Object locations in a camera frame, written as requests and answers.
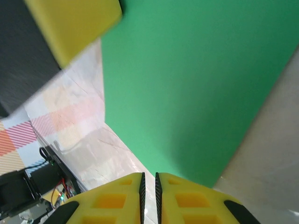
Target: wire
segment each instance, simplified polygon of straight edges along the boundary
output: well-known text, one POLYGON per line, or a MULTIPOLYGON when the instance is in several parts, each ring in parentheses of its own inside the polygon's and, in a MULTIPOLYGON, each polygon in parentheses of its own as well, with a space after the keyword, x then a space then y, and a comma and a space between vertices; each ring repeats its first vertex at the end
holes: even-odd
POLYGON ((71 196, 70 196, 70 194, 69 194, 69 192, 68 192, 68 190, 67 190, 66 184, 65 184, 65 182, 64 182, 64 178, 62 178, 62 185, 63 185, 63 187, 64 187, 64 189, 65 189, 67 198, 70 198, 71 196))
POLYGON ((31 169, 31 168, 35 168, 35 167, 39 167, 43 164, 45 164, 49 159, 48 157, 46 156, 47 152, 46 152, 46 149, 44 147, 40 147, 39 148, 39 154, 45 159, 44 162, 40 163, 40 164, 37 164, 35 166, 31 166, 31 167, 25 167, 23 169, 20 169, 20 171, 23 171, 23 170, 26 170, 26 169, 31 169))
POLYGON ((35 167, 39 167, 39 166, 41 166, 41 165, 43 165, 43 164, 45 164, 45 163, 46 163, 46 160, 45 160, 44 162, 38 164, 38 165, 31 166, 31 167, 25 167, 25 168, 23 168, 23 169, 20 169, 20 171, 23 171, 23 170, 26 170, 26 169, 35 168, 35 167))
POLYGON ((54 208, 53 205, 53 195, 54 195, 54 191, 56 190, 56 188, 59 186, 59 184, 61 184, 62 180, 58 182, 58 184, 55 186, 55 188, 53 189, 52 195, 51 195, 51 205, 54 208))

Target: black rubber strip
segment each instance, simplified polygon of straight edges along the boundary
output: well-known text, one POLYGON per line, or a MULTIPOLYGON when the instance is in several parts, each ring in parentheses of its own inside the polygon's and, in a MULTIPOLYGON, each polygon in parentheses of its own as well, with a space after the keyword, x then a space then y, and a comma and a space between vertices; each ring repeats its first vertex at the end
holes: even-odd
POLYGON ((78 206, 79 202, 76 201, 59 206, 44 224, 66 224, 78 206))
POLYGON ((224 204, 240 224, 261 224, 243 205, 230 200, 224 204))
POLYGON ((158 224, 162 222, 162 185, 159 177, 159 173, 156 173, 156 203, 157 203, 157 217, 158 217, 158 224))
POLYGON ((120 2, 122 14, 124 15, 124 13, 126 12, 126 9, 127 9, 126 1, 125 0, 119 0, 119 2, 120 2))
POLYGON ((140 224, 144 224, 145 191, 145 173, 142 173, 139 187, 140 224))

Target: black panel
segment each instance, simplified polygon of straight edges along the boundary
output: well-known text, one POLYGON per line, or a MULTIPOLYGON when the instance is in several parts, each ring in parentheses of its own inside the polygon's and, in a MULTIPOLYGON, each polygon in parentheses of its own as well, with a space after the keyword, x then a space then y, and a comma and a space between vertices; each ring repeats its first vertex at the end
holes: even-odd
POLYGON ((156 203, 157 203, 157 216, 158 216, 158 224, 162 222, 162 185, 160 182, 159 173, 156 173, 156 203))
POLYGON ((261 224, 243 205, 230 200, 224 204, 240 224, 261 224))
POLYGON ((59 206, 44 224, 66 224, 78 206, 79 202, 75 201, 59 206))
POLYGON ((62 170, 63 177, 67 180, 70 180, 76 194, 81 193, 81 189, 78 186, 76 177, 72 174, 72 172, 66 167, 66 165, 59 159, 59 157, 56 155, 57 151, 54 152, 53 149, 50 146, 46 146, 46 151, 50 155, 50 157, 56 162, 56 164, 59 166, 59 168, 62 170))
POLYGON ((59 70, 23 0, 1 0, 0 117, 11 114, 59 70))
POLYGON ((139 187, 140 224, 144 224, 145 191, 145 173, 142 173, 139 187))
POLYGON ((13 171, 0 176, 0 220, 13 217, 39 203, 25 170, 13 171))
POLYGON ((37 191, 43 195, 53 190, 63 175, 61 169, 56 163, 47 164, 38 170, 32 172, 31 180, 35 184, 37 191))

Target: yellow foam pad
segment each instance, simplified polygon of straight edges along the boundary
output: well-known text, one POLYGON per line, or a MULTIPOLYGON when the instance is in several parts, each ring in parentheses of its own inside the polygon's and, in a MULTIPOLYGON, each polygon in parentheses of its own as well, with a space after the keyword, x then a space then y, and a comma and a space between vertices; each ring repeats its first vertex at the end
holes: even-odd
POLYGON ((70 198, 79 207, 67 224, 140 224, 142 173, 132 173, 70 198))
POLYGON ((162 224, 239 224, 224 205, 241 204, 230 195, 168 173, 159 173, 162 186, 162 224))
POLYGON ((24 0, 61 68, 121 19, 118 0, 24 0))

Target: green panel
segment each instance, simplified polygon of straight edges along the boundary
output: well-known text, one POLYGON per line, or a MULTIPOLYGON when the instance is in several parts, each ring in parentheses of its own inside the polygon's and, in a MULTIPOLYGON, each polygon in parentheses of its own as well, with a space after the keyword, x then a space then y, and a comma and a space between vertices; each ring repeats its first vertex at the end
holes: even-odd
POLYGON ((298 0, 125 0, 106 123, 149 171, 213 186, 299 41, 298 0))

